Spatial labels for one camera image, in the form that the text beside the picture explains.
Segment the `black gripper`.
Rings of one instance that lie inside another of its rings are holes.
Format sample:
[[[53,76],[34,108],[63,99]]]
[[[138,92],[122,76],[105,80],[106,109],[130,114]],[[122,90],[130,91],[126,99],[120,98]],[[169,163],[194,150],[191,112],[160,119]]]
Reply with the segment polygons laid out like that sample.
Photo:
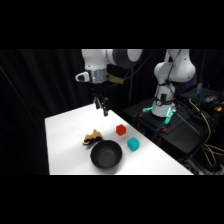
[[[94,98],[94,103],[96,105],[96,109],[100,109],[100,101],[98,97],[105,97],[107,94],[107,83],[91,83],[90,84],[91,94]],[[108,99],[102,98],[102,108],[104,116],[108,116]]]

